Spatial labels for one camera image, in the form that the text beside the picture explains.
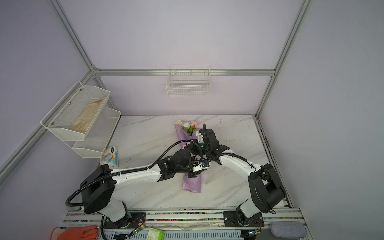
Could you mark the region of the white blue fake flower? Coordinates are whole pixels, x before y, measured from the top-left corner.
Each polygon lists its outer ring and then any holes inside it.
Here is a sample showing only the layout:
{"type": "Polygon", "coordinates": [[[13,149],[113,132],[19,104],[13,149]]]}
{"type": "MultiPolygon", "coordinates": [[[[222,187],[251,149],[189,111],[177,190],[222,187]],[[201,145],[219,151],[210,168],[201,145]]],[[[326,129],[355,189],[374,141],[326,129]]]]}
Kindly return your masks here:
{"type": "Polygon", "coordinates": [[[184,128],[186,129],[189,129],[191,127],[191,123],[190,122],[183,122],[183,125],[182,125],[184,128]]]}

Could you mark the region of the cream ribbon strip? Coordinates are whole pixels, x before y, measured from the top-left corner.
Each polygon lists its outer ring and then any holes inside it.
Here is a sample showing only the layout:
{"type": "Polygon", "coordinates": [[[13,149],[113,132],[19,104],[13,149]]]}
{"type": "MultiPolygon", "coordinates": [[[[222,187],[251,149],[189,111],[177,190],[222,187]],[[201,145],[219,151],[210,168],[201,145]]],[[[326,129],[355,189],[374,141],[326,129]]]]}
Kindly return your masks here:
{"type": "Polygon", "coordinates": [[[214,176],[215,176],[215,173],[210,168],[206,169],[203,172],[203,184],[204,185],[209,184],[213,180],[214,176]]]}

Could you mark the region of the red pink fake rose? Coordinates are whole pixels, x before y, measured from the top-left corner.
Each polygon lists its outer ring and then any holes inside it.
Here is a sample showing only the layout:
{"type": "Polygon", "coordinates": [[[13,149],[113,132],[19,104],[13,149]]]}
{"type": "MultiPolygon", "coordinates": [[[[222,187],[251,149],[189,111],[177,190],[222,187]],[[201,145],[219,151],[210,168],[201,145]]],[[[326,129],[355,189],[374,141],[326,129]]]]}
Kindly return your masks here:
{"type": "Polygon", "coordinates": [[[194,127],[195,129],[197,129],[198,123],[196,123],[195,121],[191,121],[191,126],[194,127]]]}

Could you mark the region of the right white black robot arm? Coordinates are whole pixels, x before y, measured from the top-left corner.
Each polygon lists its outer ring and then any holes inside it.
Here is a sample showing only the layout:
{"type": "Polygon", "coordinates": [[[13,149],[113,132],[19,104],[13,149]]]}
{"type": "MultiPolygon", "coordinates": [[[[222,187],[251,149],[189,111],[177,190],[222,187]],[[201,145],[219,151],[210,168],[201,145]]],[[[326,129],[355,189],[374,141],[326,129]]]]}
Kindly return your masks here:
{"type": "Polygon", "coordinates": [[[241,203],[235,212],[235,224],[249,226],[255,216],[261,213],[276,214],[274,207],[286,198],[286,190],[275,168],[270,164],[258,165],[235,154],[229,147],[221,145],[212,129],[206,125],[196,136],[199,149],[205,158],[194,167],[194,172],[202,172],[216,162],[229,168],[248,181],[250,198],[241,203]]]}

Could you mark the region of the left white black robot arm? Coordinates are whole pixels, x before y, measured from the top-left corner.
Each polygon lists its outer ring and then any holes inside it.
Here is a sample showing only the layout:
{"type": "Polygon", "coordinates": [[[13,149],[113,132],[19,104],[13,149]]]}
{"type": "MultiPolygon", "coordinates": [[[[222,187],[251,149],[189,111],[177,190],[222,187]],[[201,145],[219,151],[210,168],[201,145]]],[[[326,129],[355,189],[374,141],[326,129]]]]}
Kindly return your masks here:
{"type": "Polygon", "coordinates": [[[117,200],[114,193],[123,188],[142,183],[155,183],[172,179],[177,174],[188,173],[196,177],[200,172],[194,171],[196,156],[204,159],[207,145],[198,140],[186,140],[187,145],[166,156],[170,149],[151,165],[127,170],[112,170],[107,165],[99,166],[81,184],[80,188],[66,199],[68,207],[83,207],[86,214],[99,213],[111,222],[127,222],[131,214],[124,202],[117,200]]]}

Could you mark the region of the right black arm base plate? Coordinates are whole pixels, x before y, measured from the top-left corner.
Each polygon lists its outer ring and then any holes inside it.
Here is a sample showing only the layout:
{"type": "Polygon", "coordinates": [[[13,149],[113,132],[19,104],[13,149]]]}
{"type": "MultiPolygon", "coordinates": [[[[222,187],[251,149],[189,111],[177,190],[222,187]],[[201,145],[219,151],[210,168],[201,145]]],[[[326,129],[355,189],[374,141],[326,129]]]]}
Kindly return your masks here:
{"type": "Polygon", "coordinates": [[[264,227],[264,219],[261,213],[257,213],[252,217],[246,217],[240,211],[224,211],[225,227],[264,227]]]}

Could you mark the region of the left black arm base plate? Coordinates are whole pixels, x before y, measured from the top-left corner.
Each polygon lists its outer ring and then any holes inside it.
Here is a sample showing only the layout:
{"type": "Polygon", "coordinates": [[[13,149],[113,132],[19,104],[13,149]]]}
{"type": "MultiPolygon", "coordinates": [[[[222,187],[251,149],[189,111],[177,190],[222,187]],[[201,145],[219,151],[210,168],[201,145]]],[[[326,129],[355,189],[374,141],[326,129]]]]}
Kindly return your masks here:
{"type": "Polygon", "coordinates": [[[103,220],[104,229],[136,229],[139,224],[144,224],[147,213],[145,212],[129,212],[127,217],[113,222],[108,217],[103,220]]]}

